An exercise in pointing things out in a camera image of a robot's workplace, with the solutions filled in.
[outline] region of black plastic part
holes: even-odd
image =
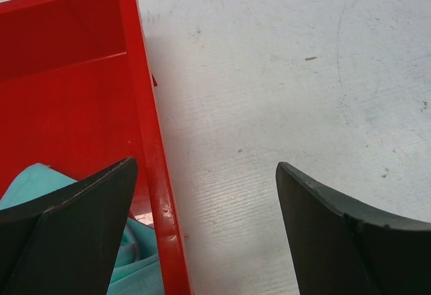
[[[0,211],[0,294],[106,294],[137,171],[127,158]]]
[[[366,205],[287,163],[276,178],[301,295],[431,294],[431,224]]]

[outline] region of scratched white surface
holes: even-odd
[[[197,295],[298,294],[279,161],[431,221],[431,0],[139,3]]]

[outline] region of white surface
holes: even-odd
[[[196,295],[298,294],[279,161],[431,221],[430,0],[139,3]]]

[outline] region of teal cloth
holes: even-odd
[[[75,180],[34,164],[21,172],[0,199],[0,209],[31,201]],[[107,295],[164,295],[154,230],[127,219]]]

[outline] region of red plastic tray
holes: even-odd
[[[131,211],[154,219],[166,295],[191,294],[137,1],[0,3],[0,43],[0,195],[35,162],[79,180],[136,157]]]

